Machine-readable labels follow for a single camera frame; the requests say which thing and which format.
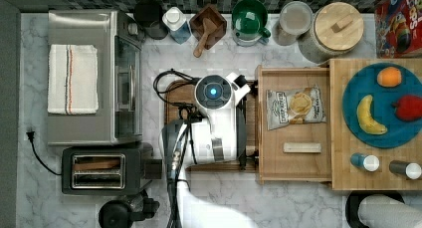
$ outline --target white towel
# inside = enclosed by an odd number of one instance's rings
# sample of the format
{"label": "white towel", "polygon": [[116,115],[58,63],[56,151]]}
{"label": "white towel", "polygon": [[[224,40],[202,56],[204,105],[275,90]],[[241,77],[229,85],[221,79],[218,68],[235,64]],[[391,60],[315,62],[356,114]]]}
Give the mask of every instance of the white towel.
{"label": "white towel", "polygon": [[95,114],[99,109],[97,49],[52,45],[49,63],[48,112]]}

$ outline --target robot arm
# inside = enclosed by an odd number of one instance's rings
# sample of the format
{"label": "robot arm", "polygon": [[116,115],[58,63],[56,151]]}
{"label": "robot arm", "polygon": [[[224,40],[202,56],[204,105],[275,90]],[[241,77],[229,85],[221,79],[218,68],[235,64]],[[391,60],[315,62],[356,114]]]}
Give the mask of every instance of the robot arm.
{"label": "robot arm", "polygon": [[188,124],[183,120],[174,120],[160,135],[160,150],[166,161],[167,181],[170,181],[167,182],[170,203],[178,210],[177,228],[257,227],[252,219],[239,211],[193,196],[186,173],[186,168],[195,161],[204,164],[236,159],[236,105],[249,92],[247,85],[238,87],[234,84],[236,78],[232,74],[226,79],[219,76],[203,78],[195,88],[195,102],[205,118],[193,123],[191,132],[186,132]]}

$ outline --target countertop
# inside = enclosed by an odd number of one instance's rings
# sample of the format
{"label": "countertop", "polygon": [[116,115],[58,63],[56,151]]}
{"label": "countertop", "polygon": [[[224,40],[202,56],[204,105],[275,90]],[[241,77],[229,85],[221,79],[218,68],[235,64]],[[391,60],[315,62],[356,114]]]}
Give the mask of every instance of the countertop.
{"label": "countertop", "polygon": [[[266,46],[237,46],[230,36],[230,15],[226,36],[201,58],[192,55],[197,40],[192,36],[182,45],[170,36],[147,39],[142,47],[143,139],[158,150],[163,126],[163,104],[152,89],[154,78],[174,68],[192,76],[226,76],[231,72],[255,79],[258,65],[264,67],[311,67],[298,45],[282,47],[271,38]],[[273,28],[278,15],[270,15]],[[363,15],[362,40],[348,58],[375,58],[373,15]],[[22,14],[21,72],[18,145],[17,227],[100,227],[97,214],[113,197],[72,196],[61,192],[61,179],[48,173],[35,159],[26,138],[27,127],[36,132],[36,149],[47,164],[60,170],[62,149],[47,146],[48,15]],[[165,88],[170,78],[161,84]],[[309,182],[266,182],[260,185],[251,173],[192,174],[192,193],[201,199],[230,206],[254,219],[260,227],[348,227],[344,217],[345,193]],[[164,180],[153,181],[148,195],[161,204],[153,219],[133,227],[165,227],[169,215]],[[406,203],[422,206],[418,193],[403,193]]]}

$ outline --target toaster slot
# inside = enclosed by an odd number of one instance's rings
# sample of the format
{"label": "toaster slot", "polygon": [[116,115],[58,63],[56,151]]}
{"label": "toaster slot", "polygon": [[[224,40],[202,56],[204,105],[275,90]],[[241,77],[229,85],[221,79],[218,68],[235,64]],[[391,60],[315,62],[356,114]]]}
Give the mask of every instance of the toaster slot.
{"label": "toaster slot", "polygon": [[123,154],[74,155],[72,188],[124,189],[124,170]]}

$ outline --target wooden lid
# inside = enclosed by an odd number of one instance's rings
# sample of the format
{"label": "wooden lid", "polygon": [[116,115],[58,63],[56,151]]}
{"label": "wooden lid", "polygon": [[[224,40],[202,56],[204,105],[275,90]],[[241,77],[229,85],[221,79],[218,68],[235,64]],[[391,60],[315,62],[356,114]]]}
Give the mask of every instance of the wooden lid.
{"label": "wooden lid", "polygon": [[331,50],[353,48],[362,38],[363,29],[360,13],[343,2],[331,3],[316,14],[316,38]]}

